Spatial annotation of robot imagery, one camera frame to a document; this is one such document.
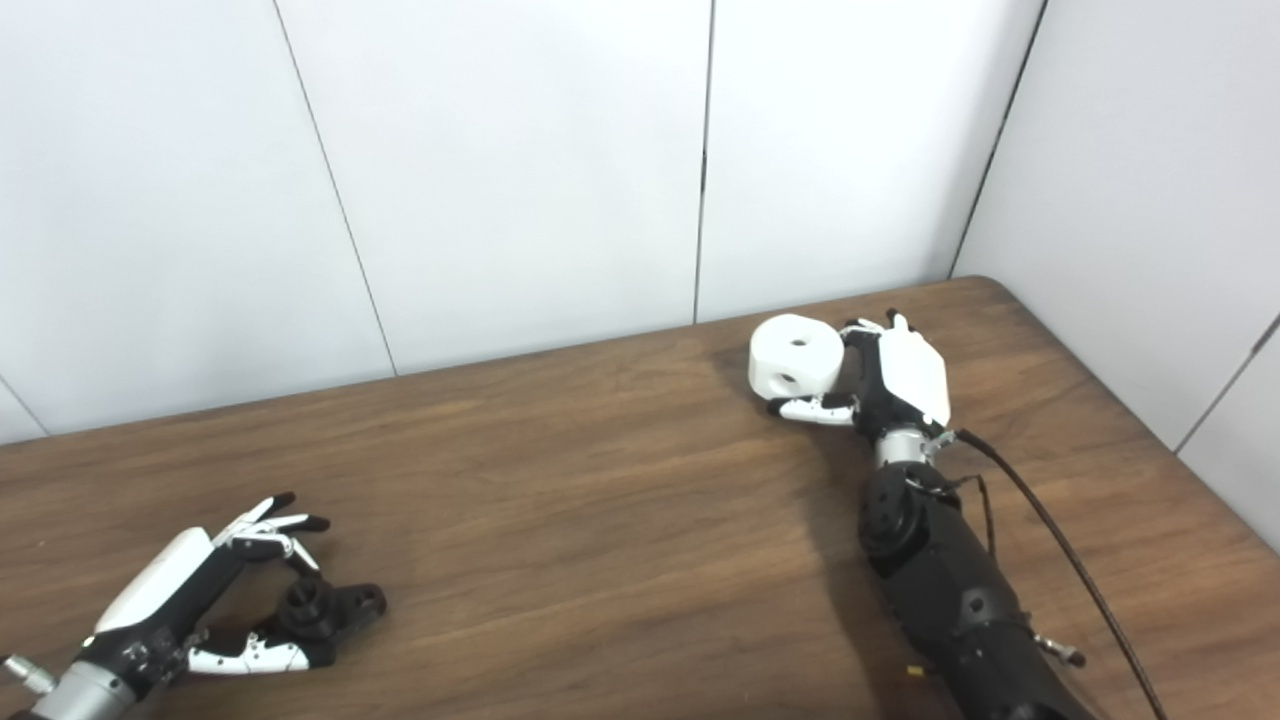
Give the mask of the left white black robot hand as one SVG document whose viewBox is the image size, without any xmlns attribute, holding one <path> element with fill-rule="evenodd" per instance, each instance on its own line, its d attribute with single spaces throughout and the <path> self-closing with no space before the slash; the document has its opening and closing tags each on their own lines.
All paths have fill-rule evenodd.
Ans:
<svg viewBox="0 0 1280 720">
<path fill-rule="evenodd" d="M 110 602 L 72 673 L 131 706 L 184 673 L 251 676 L 332 666 L 346 612 L 297 538 L 330 523 L 285 512 L 294 501 L 289 491 L 269 496 L 215 536 L 202 527 L 182 530 Z M 297 575 L 270 618 L 243 632 L 202 626 L 247 566 L 270 561 Z"/>
</svg>

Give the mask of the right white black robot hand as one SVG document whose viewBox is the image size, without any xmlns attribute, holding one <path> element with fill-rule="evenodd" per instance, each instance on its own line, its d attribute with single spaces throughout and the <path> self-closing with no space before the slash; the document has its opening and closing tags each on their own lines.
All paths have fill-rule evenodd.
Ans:
<svg viewBox="0 0 1280 720">
<path fill-rule="evenodd" d="M 840 328 L 773 316 L 749 350 L 749 384 L 774 416 L 851 427 L 870 439 L 900 427 L 933 438 L 951 420 L 946 361 L 895 307 L 884 323 L 856 318 Z"/>
</svg>

